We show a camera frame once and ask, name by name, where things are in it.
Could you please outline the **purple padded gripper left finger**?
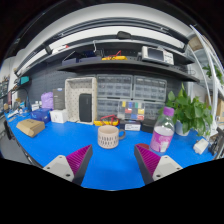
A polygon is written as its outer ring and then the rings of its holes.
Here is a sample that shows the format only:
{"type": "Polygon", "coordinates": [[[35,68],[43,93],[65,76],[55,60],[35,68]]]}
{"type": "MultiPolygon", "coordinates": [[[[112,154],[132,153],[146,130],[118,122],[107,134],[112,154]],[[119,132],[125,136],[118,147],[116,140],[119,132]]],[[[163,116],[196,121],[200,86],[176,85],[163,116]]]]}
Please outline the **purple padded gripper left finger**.
{"type": "Polygon", "coordinates": [[[92,145],[87,145],[67,156],[58,155],[44,167],[44,170],[81,185],[92,155],[92,145]]]}

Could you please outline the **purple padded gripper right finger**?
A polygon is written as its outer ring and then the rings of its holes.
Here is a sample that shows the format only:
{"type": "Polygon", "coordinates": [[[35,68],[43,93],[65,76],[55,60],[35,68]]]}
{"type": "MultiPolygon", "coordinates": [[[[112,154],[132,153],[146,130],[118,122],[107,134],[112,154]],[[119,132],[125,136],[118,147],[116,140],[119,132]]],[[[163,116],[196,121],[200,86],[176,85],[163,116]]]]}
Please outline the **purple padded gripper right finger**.
{"type": "Polygon", "coordinates": [[[134,155],[145,184],[150,184],[182,169],[168,155],[159,156],[141,144],[134,146],[134,155]]]}

